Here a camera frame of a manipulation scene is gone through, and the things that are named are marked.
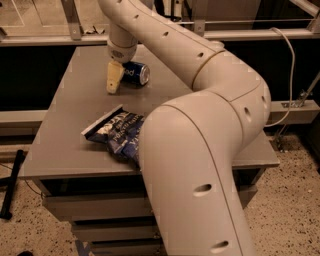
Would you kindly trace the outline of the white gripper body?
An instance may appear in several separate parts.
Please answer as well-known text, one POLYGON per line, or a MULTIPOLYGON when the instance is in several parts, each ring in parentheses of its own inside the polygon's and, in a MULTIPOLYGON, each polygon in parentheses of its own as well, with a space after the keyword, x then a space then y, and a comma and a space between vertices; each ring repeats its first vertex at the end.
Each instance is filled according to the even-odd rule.
POLYGON ((137 50, 137 41, 134 40, 128 47, 118 46, 112 41, 107 41, 107 49, 110 57, 119 62, 127 63, 130 62, 137 50))

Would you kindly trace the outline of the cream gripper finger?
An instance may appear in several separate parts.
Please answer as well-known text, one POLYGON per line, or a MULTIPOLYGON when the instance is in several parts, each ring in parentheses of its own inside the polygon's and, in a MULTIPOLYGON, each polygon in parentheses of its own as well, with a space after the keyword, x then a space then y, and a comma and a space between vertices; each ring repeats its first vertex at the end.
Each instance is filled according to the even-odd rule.
POLYGON ((115 94, 123 78, 124 67, 117 61, 110 61, 107 66, 107 92, 115 94))

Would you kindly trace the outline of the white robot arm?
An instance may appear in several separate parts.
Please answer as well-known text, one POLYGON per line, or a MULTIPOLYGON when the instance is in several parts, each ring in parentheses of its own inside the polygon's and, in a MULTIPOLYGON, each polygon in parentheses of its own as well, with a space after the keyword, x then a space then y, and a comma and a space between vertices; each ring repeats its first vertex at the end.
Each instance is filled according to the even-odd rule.
POLYGON ((256 256, 232 161, 263 130, 271 105, 264 79, 245 62, 146 7, 98 0, 189 88, 146 118, 139 161, 169 256, 256 256))

